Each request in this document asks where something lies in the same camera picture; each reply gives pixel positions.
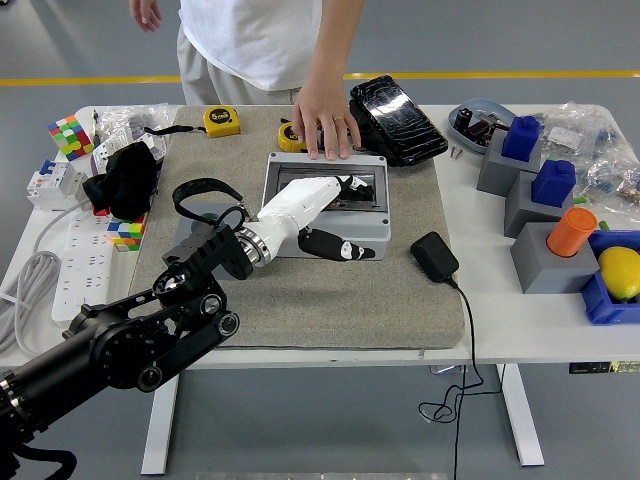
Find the person's left hand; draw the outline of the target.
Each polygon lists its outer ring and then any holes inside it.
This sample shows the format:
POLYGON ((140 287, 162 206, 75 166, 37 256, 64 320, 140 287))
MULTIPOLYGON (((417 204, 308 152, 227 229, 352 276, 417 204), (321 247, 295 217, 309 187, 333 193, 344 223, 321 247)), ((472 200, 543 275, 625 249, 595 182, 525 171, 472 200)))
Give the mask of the person's left hand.
POLYGON ((313 160, 319 158, 321 151, 327 160, 347 159, 350 139, 355 146, 361 145, 341 75, 308 79, 294 103, 292 126, 313 160))

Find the person's right hand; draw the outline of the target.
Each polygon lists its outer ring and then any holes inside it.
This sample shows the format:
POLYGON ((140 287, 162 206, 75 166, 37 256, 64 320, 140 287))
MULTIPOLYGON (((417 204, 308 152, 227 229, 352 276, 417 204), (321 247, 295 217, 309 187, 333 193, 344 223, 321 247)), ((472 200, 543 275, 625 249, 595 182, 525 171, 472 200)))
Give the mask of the person's right hand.
POLYGON ((163 17, 156 0, 130 0, 129 11, 135 24, 143 32, 156 32, 163 17))

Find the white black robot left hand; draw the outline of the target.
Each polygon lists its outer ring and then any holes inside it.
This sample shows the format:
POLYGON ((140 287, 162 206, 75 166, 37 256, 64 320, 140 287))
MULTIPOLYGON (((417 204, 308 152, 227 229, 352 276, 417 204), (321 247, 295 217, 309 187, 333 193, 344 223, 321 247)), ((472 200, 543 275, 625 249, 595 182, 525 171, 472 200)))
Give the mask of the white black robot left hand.
POLYGON ((337 262, 372 259, 373 249, 309 226, 341 192, 365 186, 355 176, 294 179, 262 207, 254 221, 238 230, 236 238, 258 267, 275 259, 287 239, 295 239, 301 251, 314 257, 337 262))

